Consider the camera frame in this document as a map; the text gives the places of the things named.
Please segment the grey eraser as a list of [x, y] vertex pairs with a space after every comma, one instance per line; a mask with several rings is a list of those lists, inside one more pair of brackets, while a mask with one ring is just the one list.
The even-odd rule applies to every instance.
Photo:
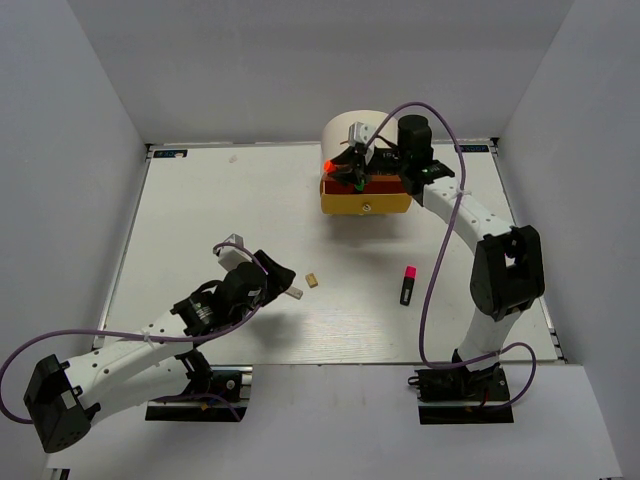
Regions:
[[296, 300], [300, 300], [303, 296], [303, 291], [294, 286], [291, 286], [285, 291], [285, 294]]

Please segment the round cream drawer cabinet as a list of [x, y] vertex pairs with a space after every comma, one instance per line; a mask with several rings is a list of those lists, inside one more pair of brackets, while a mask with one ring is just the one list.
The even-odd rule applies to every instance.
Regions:
[[328, 174], [327, 162], [348, 147], [349, 127], [362, 122], [373, 132], [386, 117], [385, 112], [355, 110], [334, 117], [323, 129], [321, 137], [322, 170], [320, 180], [321, 210], [327, 215], [373, 215], [405, 213], [412, 202], [397, 175], [374, 174], [362, 190], [341, 185]]

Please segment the pink highlighter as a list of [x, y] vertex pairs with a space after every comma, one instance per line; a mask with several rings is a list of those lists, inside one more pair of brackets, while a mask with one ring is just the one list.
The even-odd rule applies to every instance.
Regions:
[[402, 306], [409, 306], [411, 303], [412, 293], [417, 276], [417, 268], [415, 266], [407, 266], [404, 272], [399, 303]]

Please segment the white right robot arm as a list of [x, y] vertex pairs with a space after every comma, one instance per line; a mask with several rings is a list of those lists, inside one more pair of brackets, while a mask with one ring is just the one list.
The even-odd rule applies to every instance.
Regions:
[[475, 311], [449, 362], [453, 390], [472, 399], [484, 391], [515, 322], [545, 290], [541, 240], [530, 226], [516, 227], [494, 215], [463, 186], [463, 174], [434, 157], [432, 131], [420, 115], [400, 119], [373, 110], [334, 117], [324, 128], [323, 176], [350, 195], [362, 195], [375, 180], [398, 179], [420, 207], [437, 215], [473, 253], [470, 294]]

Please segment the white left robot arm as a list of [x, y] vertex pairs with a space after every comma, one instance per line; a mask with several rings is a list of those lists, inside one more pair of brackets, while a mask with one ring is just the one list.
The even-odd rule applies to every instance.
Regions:
[[36, 364], [24, 404], [45, 452], [60, 452], [100, 421], [147, 401], [239, 401], [241, 373], [214, 369], [198, 348], [239, 328], [296, 274], [262, 250], [235, 256], [223, 279], [202, 284], [133, 338]]

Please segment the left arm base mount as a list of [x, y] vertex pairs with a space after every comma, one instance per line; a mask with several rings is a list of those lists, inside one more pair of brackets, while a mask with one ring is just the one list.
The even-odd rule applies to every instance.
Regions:
[[213, 367], [203, 384], [189, 386], [177, 399], [150, 401], [148, 422], [238, 423], [248, 409], [253, 368]]

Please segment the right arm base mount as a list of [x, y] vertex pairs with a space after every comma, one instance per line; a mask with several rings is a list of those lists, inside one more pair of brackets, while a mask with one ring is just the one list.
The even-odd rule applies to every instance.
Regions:
[[417, 393], [421, 425], [514, 422], [506, 375], [499, 364], [477, 372], [465, 367], [416, 370], [407, 384]]

